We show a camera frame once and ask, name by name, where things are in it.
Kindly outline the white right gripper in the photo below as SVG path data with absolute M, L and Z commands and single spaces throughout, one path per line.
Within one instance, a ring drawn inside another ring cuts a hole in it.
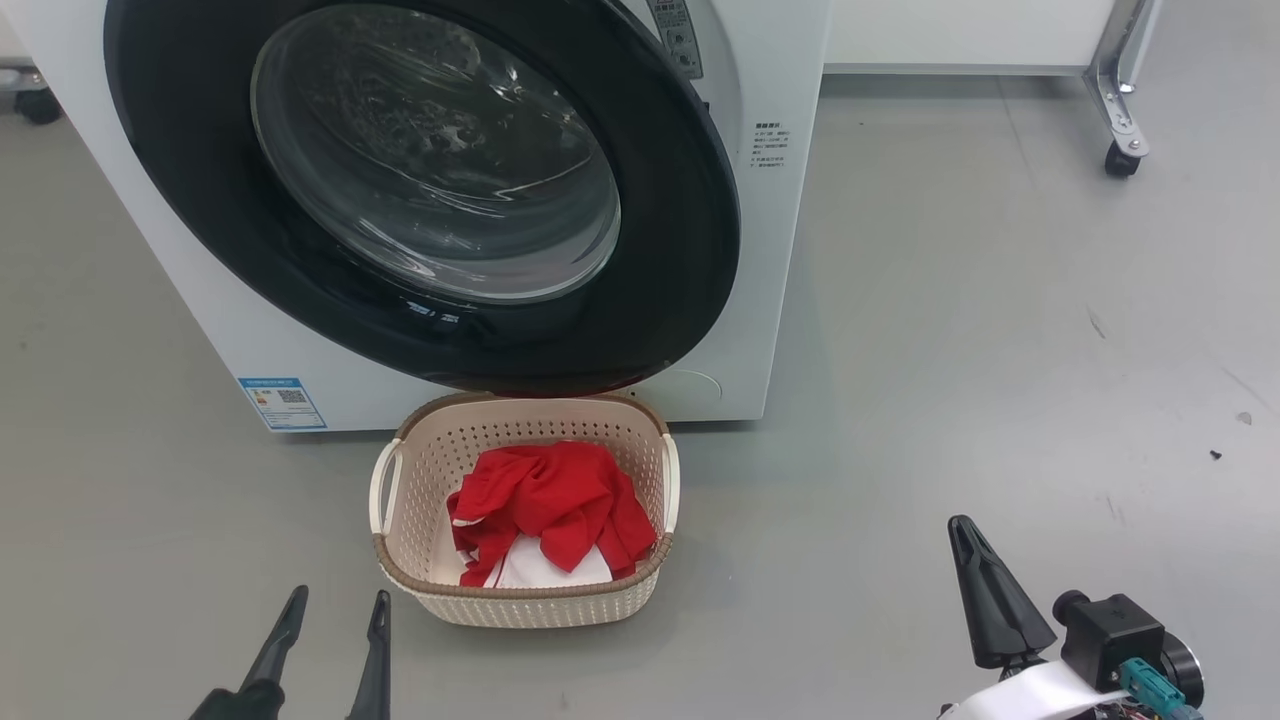
M 940 720 L 1070 720 L 1128 697 L 1096 691 L 1062 661 L 1043 664 L 1057 635 L 972 518 L 948 519 L 948 542 L 974 664 L 1027 670 L 950 705 Z

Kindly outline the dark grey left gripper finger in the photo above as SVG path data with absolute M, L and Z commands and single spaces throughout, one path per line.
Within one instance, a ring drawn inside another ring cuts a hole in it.
M 367 625 L 367 657 L 348 720 L 390 720 L 390 594 L 379 591 Z
M 297 585 L 285 602 L 238 691 L 215 688 L 189 720 L 278 720 L 285 702 L 282 674 L 287 656 L 300 638 L 308 602 L 308 587 Z

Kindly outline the red and white garment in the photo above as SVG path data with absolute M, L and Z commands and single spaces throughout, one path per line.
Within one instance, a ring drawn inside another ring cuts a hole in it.
M 585 442 L 488 450 L 445 507 L 462 587 L 616 582 L 657 543 L 631 478 Z

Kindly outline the round black glass washer door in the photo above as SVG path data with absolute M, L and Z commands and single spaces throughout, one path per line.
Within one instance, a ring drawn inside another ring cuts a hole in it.
M 108 0 L 104 50 L 196 238 L 406 375 L 602 393 L 686 356 L 730 301 L 730 155 L 620 0 Z

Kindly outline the cream perforated basket brown rim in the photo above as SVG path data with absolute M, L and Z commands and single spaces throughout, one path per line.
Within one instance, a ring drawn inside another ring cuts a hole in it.
M 479 456 L 507 445 L 586 441 L 634 482 L 657 543 L 625 579 L 588 585 L 485 589 L 461 584 L 445 501 Z M 502 398 L 452 395 L 410 415 L 381 451 L 367 515 L 387 578 L 438 619 L 490 629 L 559 629 L 622 621 L 650 600 L 675 541 L 678 450 L 662 418 L 632 395 Z

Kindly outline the white warning label sticker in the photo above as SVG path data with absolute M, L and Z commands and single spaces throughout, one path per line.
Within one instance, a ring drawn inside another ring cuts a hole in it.
M 646 0 L 657 33 L 687 79 L 701 79 L 704 69 L 687 0 Z

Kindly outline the blue energy label sticker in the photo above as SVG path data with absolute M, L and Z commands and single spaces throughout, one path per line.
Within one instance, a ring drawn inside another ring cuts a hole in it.
M 285 433 L 328 429 L 298 378 L 238 378 L 237 382 L 268 429 Z

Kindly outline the metal leg with caster wheel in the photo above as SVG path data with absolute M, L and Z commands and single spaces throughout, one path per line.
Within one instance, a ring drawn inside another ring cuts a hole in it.
M 1103 159 L 1103 172 L 1120 179 L 1133 177 L 1149 154 L 1140 127 L 1128 106 L 1134 74 L 1140 65 L 1161 0 L 1114 0 L 1091 64 L 1082 78 L 1112 141 Z

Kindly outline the white partition board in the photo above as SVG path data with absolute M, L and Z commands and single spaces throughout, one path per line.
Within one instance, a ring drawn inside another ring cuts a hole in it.
M 835 0 L 827 74 L 1076 76 L 1114 0 Z

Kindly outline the black caster wheel at left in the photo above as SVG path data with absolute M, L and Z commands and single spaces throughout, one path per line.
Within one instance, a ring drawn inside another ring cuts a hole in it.
M 64 117 L 44 73 L 28 58 L 0 56 L 0 111 L 13 111 L 32 126 Z

